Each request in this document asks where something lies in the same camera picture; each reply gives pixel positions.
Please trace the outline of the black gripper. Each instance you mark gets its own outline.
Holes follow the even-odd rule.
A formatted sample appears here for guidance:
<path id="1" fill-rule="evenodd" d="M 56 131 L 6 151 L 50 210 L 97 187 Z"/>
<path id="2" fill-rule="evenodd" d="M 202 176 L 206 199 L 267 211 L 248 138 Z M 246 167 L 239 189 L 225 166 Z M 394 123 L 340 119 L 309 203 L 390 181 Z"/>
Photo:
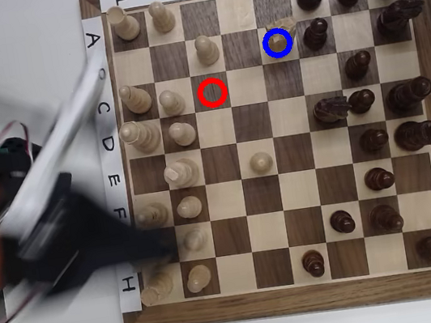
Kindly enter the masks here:
<path id="1" fill-rule="evenodd" d="M 6 284 L 26 283 L 45 294 L 69 291 L 82 285 L 93 269 L 120 263 L 151 264 L 177 257 L 174 233 L 164 229 L 141 229 L 110 216 L 84 195 L 76 194 L 87 263 L 81 258 L 80 227 L 71 214 L 75 198 L 70 191 L 72 175 L 58 175 L 49 204 L 33 233 L 25 240 L 2 236 Z"/>

